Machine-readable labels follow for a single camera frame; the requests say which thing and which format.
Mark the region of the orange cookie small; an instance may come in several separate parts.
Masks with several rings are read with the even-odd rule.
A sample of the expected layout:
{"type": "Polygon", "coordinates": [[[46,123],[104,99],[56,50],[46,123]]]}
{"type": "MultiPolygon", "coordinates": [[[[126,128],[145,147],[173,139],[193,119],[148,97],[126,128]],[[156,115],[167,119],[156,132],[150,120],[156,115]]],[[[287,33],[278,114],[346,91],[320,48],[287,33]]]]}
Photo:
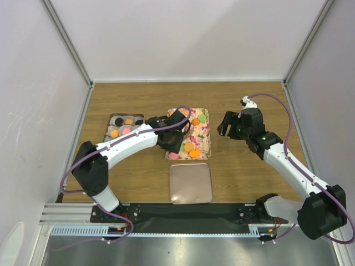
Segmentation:
{"type": "Polygon", "coordinates": [[[133,119],[126,119],[125,120],[125,124],[126,125],[132,125],[134,122],[133,122],[133,119]]]}

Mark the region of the metal tin lid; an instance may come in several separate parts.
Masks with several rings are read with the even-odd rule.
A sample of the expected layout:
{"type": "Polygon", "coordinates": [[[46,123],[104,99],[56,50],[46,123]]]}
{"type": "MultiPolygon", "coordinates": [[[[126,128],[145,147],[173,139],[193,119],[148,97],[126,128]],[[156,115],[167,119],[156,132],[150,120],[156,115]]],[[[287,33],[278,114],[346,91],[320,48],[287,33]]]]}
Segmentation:
{"type": "Polygon", "coordinates": [[[172,204],[203,204],[213,199],[210,166],[206,162],[177,163],[169,168],[172,204]]]}

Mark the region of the metal serving tongs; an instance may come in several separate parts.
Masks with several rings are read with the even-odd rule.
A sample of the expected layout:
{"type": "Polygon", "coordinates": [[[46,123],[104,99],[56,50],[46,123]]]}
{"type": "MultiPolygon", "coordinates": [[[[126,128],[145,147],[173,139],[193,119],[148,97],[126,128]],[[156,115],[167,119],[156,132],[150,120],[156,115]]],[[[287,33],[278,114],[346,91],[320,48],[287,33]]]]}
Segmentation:
{"type": "Polygon", "coordinates": [[[191,129],[191,122],[188,122],[181,130],[175,129],[168,135],[168,150],[165,153],[165,159],[169,158],[170,153],[179,154],[184,143],[184,139],[187,137],[191,129]]]}

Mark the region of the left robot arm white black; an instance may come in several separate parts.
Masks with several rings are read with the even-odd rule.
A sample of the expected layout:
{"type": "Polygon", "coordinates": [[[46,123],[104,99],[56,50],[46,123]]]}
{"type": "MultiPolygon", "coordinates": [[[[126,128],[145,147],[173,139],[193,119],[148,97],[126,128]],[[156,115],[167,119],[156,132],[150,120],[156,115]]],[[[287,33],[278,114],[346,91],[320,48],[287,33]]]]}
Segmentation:
{"type": "Polygon", "coordinates": [[[167,152],[179,152],[190,116],[191,109],[181,106],[169,117],[152,117],[116,139],[96,145],[87,141],[81,145],[69,173],[83,192],[102,208],[103,216],[110,222],[116,222],[121,218],[122,208],[108,185],[109,170],[129,156],[154,146],[167,152]]]}

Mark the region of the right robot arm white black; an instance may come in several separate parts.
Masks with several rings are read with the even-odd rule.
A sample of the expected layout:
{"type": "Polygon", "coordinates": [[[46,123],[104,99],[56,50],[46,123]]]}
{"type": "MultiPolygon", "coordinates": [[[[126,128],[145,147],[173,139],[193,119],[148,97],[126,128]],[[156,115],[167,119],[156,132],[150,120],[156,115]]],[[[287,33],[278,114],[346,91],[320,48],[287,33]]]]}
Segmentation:
{"type": "Polygon", "coordinates": [[[291,152],[274,132],[266,131],[258,108],[240,113],[227,111],[217,128],[219,135],[245,141],[249,150],[272,166],[293,187],[300,201],[270,193],[257,200],[256,218],[263,223],[274,217],[299,225],[310,239],[318,239],[347,224],[346,194],[339,186],[329,186],[317,178],[291,152]]]}

